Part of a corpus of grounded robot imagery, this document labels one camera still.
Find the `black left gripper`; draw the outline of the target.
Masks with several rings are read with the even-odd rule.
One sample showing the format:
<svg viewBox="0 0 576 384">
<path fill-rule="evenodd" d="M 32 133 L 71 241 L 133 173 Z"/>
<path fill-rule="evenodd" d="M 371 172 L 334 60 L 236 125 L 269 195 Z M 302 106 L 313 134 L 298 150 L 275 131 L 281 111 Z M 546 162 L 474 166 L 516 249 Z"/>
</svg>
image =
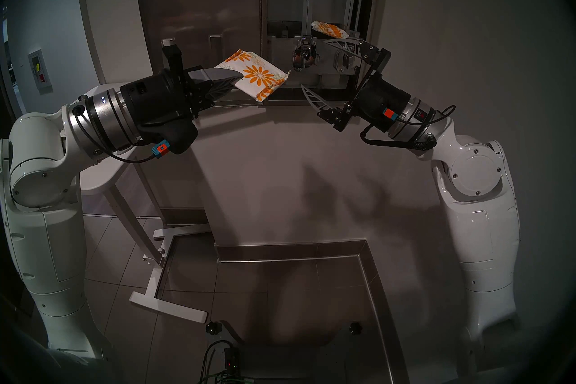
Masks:
<svg viewBox="0 0 576 384">
<path fill-rule="evenodd" d="M 137 126 L 159 127 L 176 120 L 194 120 L 212 108 L 244 76 L 227 68 L 184 68 L 176 44 L 162 49 L 164 68 L 152 76 L 120 87 L 124 103 Z"/>
</svg>

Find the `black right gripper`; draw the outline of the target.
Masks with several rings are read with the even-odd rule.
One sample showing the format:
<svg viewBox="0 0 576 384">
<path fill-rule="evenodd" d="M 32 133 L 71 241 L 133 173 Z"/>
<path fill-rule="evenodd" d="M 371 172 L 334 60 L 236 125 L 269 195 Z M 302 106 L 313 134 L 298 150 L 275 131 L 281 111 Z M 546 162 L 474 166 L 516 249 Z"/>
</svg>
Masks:
<svg viewBox="0 0 576 384">
<path fill-rule="evenodd" d="M 352 99 L 342 106 L 330 105 L 310 88 L 300 84 L 308 104 L 318 117 L 333 123 L 337 131 L 342 132 L 352 117 L 360 117 L 381 132 L 387 132 L 411 98 L 410 94 L 382 78 L 380 68 L 388 63 L 391 53 L 355 37 L 332 38 L 324 40 L 324 44 L 364 61 L 369 69 Z"/>
</svg>

